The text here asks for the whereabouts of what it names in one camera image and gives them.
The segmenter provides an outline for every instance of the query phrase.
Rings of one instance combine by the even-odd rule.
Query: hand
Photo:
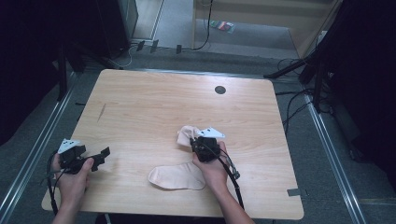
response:
[[[55,171],[61,170],[59,163],[59,154],[55,154],[52,169]],[[69,175],[61,173],[56,174],[56,178],[59,178],[58,185],[61,192],[61,206],[59,208],[58,215],[54,219],[53,223],[61,220],[61,223],[73,223],[73,219],[76,217],[78,210],[82,205],[82,199],[86,188],[90,185],[90,179],[88,173],[93,166],[93,159],[88,158],[81,170],[76,175]]]
[[[219,147],[224,151],[227,152],[225,144],[223,142],[218,142]],[[226,163],[228,162],[225,159],[225,153],[221,151],[220,158]],[[206,184],[210,187],[210,189],[216,193],[218,190],[226,190],[227,189],[227,173],[224,170],[223,165],[220,161],[214,160],[211,162],[200,162],[198,160],[198,156],[193,153],[192,163],[194,163],[198,168],[201,169],[202,174],[204,176]]]

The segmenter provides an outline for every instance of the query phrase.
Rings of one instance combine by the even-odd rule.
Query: table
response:
[[[314,47],[320,32],[332,24],[342,0],[215,0],[211,20],[289,27],[290,37],[300,56]],[[194,0],[192,41],[195,20],[207,20],[210,0]]]
[[[217,86],[226,92],[217,94]],[[303,217],[300,196],[287,192],[298,187],[269,80],[120,70],[100,74],[72,135],[88,155],[111,150],[91,174],[81,210],[221,217],[208,188],[163,190],[148,181],[156,166],[191,161],[191,149],[177,144],[184,125],[226,135],[251,217]],[[236,198],[230,180],[228,187]],[[48,195],[42,206],[51,210]]]

